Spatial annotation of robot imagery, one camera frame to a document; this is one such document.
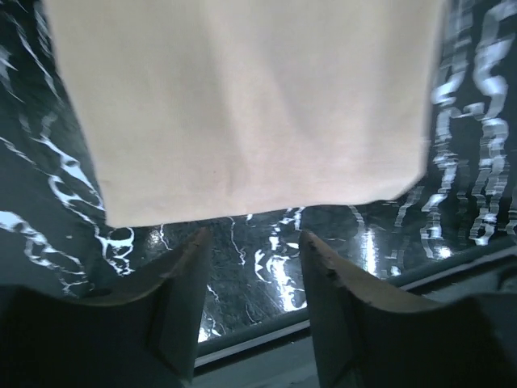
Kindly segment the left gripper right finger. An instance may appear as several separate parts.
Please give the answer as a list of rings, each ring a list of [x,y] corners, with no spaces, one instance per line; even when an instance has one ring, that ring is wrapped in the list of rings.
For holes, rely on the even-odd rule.
[[[514,294],[435,302],[376,278],[308,231],[299,248],[321,386],[515,386]]]

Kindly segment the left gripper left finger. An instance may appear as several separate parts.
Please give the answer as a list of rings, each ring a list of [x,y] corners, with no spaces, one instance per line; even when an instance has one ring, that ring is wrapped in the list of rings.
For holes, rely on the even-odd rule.
[[[2,386],[188,386],[210,268],[211,234],[200,229],[80,299],[2,286]]]

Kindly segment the beige t shirt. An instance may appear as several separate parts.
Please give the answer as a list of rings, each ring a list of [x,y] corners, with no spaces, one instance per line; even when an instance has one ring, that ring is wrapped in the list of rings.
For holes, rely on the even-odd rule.
[[[444,1],[47,1],[112,227],[393,200]]]

